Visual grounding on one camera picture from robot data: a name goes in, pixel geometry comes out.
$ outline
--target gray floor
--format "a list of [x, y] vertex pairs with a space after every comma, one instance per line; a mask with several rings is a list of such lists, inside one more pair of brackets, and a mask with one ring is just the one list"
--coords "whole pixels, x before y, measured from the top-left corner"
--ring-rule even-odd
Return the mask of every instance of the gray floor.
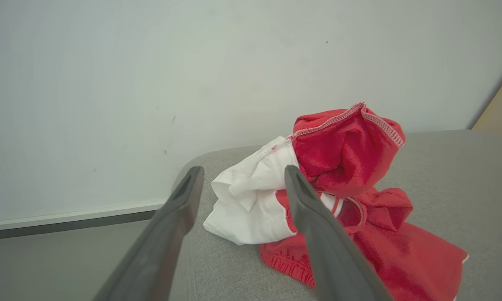
[[0, 301], [92, 299], [147, 223], [0, 240]]

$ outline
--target white fabric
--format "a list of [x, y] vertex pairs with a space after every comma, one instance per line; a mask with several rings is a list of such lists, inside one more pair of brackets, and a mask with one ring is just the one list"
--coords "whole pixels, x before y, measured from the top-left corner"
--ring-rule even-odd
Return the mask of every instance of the white fabric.
[[275, 193], [285, 189], [284, 170], [297, 159], [291, 143], [278, 137], [212, 181], [219, 198], [203, 226], [235, 244], [276, 242], [295, 235]]

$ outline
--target gray upholstered couch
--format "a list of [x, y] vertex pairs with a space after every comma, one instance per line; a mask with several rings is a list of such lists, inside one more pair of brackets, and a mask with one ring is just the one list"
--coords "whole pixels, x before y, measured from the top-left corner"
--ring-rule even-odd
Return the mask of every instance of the gray upholstered couch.
[[[195, 227], [184, 239], [171, 300], [309, 301], [316, 293], [264, 265], [256, 245], [237, 246], [203, 228], [216, 196], [210, 182], [259, 147], [226, 149], [191, 160], [204, 166]], [[414, 204], [408, 221], [460, 246], [458, 301], [502, 301], [502, 139], [470, 130], [407, 135], [378, 189], [400, 187]]]

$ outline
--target garment seam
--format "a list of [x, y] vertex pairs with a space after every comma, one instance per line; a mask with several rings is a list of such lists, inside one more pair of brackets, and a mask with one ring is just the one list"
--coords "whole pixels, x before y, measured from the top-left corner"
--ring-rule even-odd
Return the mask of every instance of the garment seam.
[[396, 144], [398, 148], [402, 148], [402, 146], [404, 145], [404, 140], [402, 139], [400, 134], [398, 134], [398, 132], [390, 124], [385, 122], [385, 120], [383, 120], [377, 115], [366, 112], [367, 110], [368, 108], [366, 107], [366, 104], [364, 102], [358, 102], [352, 105], [350, 109], [347, 109], [341, 114], [329, 118], [326, 122], [322, 123], [321, 125], [315, 126], [314, 128], [303, 128], [302, 130], [296, 131], [292, 135], [288, 136], [287, 139], [293, 141], [301, 135], [306, 135], [316, 131], [323, 130], [324, 128], [332, 124], [346, 120], [346, 118], [360, 111], [364, 119], [369, 120], [370, 122], [381, 128], [385, 132], [385, 134], [387, 134], [387, 136], [389, 136], [389, 138], [394, 142], [394, 144]]

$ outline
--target red elastic hem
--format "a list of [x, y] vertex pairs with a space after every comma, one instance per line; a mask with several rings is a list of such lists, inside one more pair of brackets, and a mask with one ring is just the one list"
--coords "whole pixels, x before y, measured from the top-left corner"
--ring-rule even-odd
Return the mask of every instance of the red elastic hem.
[[262, 258], [262, 261], [269, 267], [276, 269], [279, 272], [286, 274], [296, 280], [299, 280], [307, 286], [312, 287], [313, 289], [316, 288], [310, 265], [303, 265], [302, 263], [291, 261], [276, 254], [266, 255], [261, 252], [260, 257]]

